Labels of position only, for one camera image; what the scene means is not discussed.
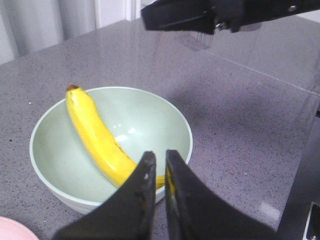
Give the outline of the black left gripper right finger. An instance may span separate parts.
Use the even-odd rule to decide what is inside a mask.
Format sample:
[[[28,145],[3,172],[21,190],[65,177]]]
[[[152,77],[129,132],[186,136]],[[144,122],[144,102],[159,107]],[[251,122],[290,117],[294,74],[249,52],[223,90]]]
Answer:
[[[165,203],[171,240],[276,240],[269,226],[214,194],[177,150],[165,157]]]

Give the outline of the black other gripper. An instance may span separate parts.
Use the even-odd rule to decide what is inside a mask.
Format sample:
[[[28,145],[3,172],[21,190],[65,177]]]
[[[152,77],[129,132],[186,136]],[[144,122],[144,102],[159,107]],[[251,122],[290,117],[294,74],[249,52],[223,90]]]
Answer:
[[[141,10],[141,17],[148,31],[237,33],[242,26],[319,8],[319,0],[156,0]]]

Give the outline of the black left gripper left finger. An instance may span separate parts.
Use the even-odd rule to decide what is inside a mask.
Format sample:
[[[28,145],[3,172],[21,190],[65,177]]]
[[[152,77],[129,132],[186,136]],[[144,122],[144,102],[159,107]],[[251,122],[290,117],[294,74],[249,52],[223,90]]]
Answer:
[[[156,200],[156,156],[143,153],[127,181],[101,206],[55,233],[55,240],[149,240]]]

